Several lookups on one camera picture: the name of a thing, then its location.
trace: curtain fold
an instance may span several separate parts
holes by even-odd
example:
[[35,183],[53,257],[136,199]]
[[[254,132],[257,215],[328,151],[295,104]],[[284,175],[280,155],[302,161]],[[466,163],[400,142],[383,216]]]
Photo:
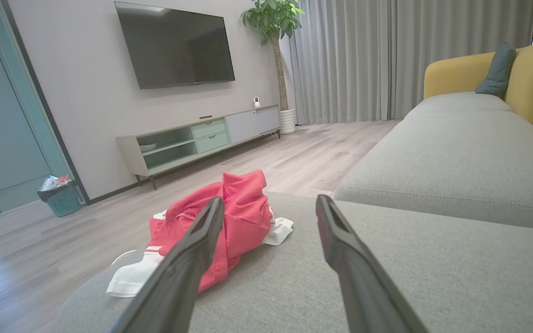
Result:
[[300,0],[300,124],[403,118],[427,66],[531,42],[533,0]]

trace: wall-mounted flat screen tv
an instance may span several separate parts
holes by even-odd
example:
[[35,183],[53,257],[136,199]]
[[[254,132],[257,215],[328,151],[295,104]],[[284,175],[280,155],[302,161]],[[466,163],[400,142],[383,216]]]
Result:
[[141,89],[235,80],[223,17],[114,4]]

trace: drawer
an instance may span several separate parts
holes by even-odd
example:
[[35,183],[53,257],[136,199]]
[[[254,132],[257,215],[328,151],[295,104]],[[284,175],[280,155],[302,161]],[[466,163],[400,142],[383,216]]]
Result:
[[209,150],[225,146],[228,143],[228,133],[226,132],[211,135],[205,139],[197,140],[198,153],[202,154],[204,152],[208,152]]
[[209,135],[221,133],[226,130],[226,123],[221,119],[211,120],[210,122],[196,124],[192,126],[194,137],[200,139]]

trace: sofa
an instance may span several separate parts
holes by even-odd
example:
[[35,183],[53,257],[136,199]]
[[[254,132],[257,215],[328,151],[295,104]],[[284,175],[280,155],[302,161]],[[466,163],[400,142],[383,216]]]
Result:
[[[533,46],[504,99],[472,91],[492,54],[430,65],[425,99],[343,179],[335,202],[431,332],[533,332]],[[294,221],[198,296],[190,332],[347,332],[315,199],[266,193]],[[55,333],[106,333],[131,299],[105,294],[130,253],[74,291]]]
[[334,198],[533,228],[533,45],[517,51],[504,99],[474,93],[492,57],[432,63],[424,100]]

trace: trash bag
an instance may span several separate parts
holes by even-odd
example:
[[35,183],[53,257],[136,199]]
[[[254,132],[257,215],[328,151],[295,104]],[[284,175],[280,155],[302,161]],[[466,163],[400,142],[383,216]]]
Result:
[[40,200],[42,200],[43,202],[47,202],[51,194],[62,190],[71,183],[72,180],[69,179],[68,176],[59,178],[55,176],[49,176],[47,177],[47,179],[44,180],[44,183],[40,186],[36,194],[38,194]]

